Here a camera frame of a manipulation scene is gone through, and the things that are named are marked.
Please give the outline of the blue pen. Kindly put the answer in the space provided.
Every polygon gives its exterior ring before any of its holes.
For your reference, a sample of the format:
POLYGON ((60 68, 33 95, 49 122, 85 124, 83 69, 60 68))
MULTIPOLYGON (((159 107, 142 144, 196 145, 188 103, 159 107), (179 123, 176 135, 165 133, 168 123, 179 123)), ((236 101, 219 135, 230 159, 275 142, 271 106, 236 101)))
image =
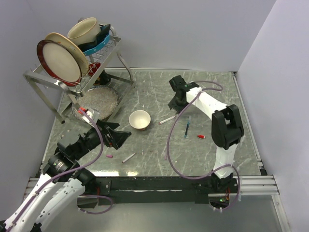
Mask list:
POLYGON ((186 124, 184 139, 187 139, 187 138, 188 138, 188 130, 189 130, 189 126, 190 126, 191 120, 192 120, 192 116, 189 116, 189 117, 188 117, 187 124, 186 124))

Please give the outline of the white pen red tip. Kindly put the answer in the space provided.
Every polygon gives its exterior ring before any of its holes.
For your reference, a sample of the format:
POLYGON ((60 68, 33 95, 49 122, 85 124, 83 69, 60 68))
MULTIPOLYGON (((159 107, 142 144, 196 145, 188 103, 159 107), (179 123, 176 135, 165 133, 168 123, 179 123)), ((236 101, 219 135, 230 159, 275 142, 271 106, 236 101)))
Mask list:
POLYGON ((164 123, 166 123, 166 122, 168 122, 168 121, 171 121, 171 120, 173 120, 175 117, 176 117, 176 115, 175 115, 175 116, 171 116, 171 117, 169 117, 169 118, 167 118, 167 119, 164 119, 164 120, 162 120, 162 121, 159 122, 159 125, 162 125, 162 124, 164 124, 164 123))

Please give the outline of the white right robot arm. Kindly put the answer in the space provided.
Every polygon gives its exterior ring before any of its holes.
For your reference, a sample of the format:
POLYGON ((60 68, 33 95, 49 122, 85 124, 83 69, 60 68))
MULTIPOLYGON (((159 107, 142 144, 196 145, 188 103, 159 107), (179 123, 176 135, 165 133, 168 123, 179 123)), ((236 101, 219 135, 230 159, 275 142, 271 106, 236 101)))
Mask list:
POLYGON ((215 165, 210 177, 210 186, 216 192, 223 192, 231 187, 235 171, 234 155, 244 136, 244 128, 239 108, 222 103, 206 93, 196 82, 187 83, 180 75, 169 81, 174 97, 168 103, 179 115, 191 105, 198 108, 211 120, 211 137, 216 145, 215 165))

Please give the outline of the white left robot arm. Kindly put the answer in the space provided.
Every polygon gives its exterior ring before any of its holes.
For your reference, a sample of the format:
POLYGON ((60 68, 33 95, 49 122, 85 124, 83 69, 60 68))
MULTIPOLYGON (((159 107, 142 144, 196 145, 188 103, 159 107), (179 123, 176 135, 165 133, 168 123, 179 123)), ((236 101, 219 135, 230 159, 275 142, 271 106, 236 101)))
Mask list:
POLYGON ((43 232, 56 215, 81 194, 97 190, 96 177, 78 160, 97 146, 119 149, 130 137, 118 123, 98 120, 88 132, 69 130, 57 143, 35 187, 19 208, 1 221, 2 232, 43 232))

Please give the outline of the white pen red cap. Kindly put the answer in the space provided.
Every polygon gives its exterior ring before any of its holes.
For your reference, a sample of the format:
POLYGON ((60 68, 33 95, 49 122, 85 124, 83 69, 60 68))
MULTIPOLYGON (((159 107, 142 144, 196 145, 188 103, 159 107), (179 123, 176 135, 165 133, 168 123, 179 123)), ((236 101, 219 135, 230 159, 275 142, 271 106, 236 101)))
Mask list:
POLYGON ((125 158, 122 163, 127 162, 128 160, 130 160, 132 157, 134 157, 136 155, 136 153, 131 154, 130 156, 128 156, 127 158, 125 158))

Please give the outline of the white paper cup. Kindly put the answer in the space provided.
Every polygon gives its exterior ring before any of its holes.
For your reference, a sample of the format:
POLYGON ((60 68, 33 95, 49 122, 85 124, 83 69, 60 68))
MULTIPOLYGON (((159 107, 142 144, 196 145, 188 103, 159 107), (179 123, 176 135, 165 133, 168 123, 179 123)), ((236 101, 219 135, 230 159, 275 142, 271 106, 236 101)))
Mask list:
POLYGON ((137 110, 130 114, 128 120, 131 127, 136 130, 143 131, 150 125, 151 117, 148 112, 144 110, 137 110))

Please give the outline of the glass textured plate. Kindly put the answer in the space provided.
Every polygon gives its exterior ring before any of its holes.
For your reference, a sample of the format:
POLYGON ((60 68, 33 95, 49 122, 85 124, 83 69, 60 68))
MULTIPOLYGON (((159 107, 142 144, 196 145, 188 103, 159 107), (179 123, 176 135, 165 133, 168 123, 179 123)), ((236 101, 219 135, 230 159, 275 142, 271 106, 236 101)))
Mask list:
POLYGON ((99 112, 100 120, 107 119, 117 108, 118 93, 111 87, 94 86, 83 97, 77 97, 77 102, 84 109, 93 109, 99 112))

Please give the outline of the steel dish rack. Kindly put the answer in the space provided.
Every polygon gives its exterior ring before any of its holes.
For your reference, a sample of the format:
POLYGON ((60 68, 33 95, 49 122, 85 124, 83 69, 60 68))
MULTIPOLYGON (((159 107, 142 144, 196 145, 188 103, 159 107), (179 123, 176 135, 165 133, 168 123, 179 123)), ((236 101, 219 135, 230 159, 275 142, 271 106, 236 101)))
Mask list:
POLYGON ((115 111, 108 117, 108 119, 113 119, 114 116, 119 111, 120 107, 123 104, 125 97, 128 93, 136 86, 136 83, 133 81, 133 73, 131 68, 122 58, 120 53, 121 47, 121 38, 118 37, 114 27, 110 28, 111 35, 110 40, 106 46, 104 46, 98 52, 85 56, 88 65, 90 63, 99 62, 101 63, 100 68, 97 72, 92 76, 88 76, 87 74, 83 77, 80 77, 80 81, 77 85, 70 87, 64 84, 62 81, 57 80, 51 77, 42 67, 40 64, 35 70, 33 71, 25 71, 23 77, 26 79, 28 84, 34 89, 37 95, 43 100, 43 102, 48 106, 48 108, 54 113, 56 118, 63 124, 65 122, 64 113, 59 112, 53 104, 49 101, 47 96, 42 92, 42 90, 37 86, 37 84, 41 84, 46 87, 58 89, 62 91, 65 95, 68 96, 71 103, 68 106, 74 106, 75 108, 79 108, 79 103, 77 102, 77 97, 83 97, 85 93, 94 86, 95 81, 99 78, 99 75, 105 70, 108 63, 111 61, 114 55, 118 56, 118 59, 121 61, 127 72, 129 73, 129 79, 124 79, 121 77, 110 75, 111 79, 115 79, 118 81, 122 81, 127 84, 127 87, 121 92, 120 101, 118 103, 117 108, 115 111))

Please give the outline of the red object in rack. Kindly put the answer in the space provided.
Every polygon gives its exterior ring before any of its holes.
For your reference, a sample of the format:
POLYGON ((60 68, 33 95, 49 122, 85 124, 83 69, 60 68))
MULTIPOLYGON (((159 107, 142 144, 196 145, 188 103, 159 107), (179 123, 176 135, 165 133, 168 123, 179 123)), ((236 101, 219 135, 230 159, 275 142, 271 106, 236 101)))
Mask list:
POLYGON ((101 63, 99 63, 99 62, 90 63, 88 65, 88 73, 87 73, 87 75, 92 77, 97 72, 97 70, 100 68, 100 66, 101 66, 101 63))

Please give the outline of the red rimmed white plate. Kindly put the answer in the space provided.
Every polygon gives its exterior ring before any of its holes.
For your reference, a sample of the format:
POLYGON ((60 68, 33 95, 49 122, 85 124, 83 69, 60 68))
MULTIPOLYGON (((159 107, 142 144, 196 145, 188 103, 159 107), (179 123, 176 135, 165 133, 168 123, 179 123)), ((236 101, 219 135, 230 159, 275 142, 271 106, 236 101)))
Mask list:
POLYGON ((77 85, 81 69, 67 48, 52 40, 41 40, 36 48, 38 59, 44 70, 67 86, 77 85))

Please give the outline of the blue rimmed dish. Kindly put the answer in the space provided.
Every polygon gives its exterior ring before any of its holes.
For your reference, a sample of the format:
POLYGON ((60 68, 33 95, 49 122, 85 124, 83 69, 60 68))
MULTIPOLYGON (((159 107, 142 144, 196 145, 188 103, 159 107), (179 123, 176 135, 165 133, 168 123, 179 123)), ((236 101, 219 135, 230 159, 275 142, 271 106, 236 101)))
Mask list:
POLYGON ((83 43, 78 45, 78 48, 84 53, 85 56, 92 55, 101 50, 110 40, 110 28, 111 25, 107 24, 101 26, 100 33, 97 34, 93 42, 83 43))

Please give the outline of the cream ceramic bowl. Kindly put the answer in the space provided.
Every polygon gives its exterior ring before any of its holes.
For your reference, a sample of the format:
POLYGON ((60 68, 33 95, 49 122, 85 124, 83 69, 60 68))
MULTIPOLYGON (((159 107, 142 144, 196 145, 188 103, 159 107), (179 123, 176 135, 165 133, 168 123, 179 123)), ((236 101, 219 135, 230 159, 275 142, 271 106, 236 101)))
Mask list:
POLYGON ((67 37, 76 45, 93 42, 101 32, 98 21, 94 17, 86 18, 74 25, 67 37))

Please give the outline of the beige plate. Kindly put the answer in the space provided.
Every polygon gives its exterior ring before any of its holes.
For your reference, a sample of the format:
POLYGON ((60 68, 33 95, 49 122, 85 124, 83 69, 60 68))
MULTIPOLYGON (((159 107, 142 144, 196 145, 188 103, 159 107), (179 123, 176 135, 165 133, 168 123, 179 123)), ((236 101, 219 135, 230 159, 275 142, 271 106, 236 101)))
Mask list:
POLYGON ((49 33, 46 37, 47 40, 51 40, 54 42, 57 42, 58 44, 64 46, 68 51, 72 54, 72 56, 75 58, 77 64, 79 65, 81 69, 82 77, 85 76, 88 73, 88 61, 84 55, 84 53, 80 50, 80 48, 74 44, 71 40, 69 40, 67 37, 52 32, 49 33))

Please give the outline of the black base frame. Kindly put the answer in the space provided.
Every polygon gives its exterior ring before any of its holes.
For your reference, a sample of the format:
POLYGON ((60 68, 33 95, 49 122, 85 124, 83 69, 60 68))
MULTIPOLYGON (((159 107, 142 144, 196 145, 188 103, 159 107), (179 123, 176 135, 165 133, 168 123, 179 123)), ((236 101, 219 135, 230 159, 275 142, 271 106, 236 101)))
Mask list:
POLYGON ((97 177, 85 187, 85 195, 107 196, 113 203, 209 203, 209 194, 237 193, 236 178, 214 175, 199 180, 177 176, 97 177))

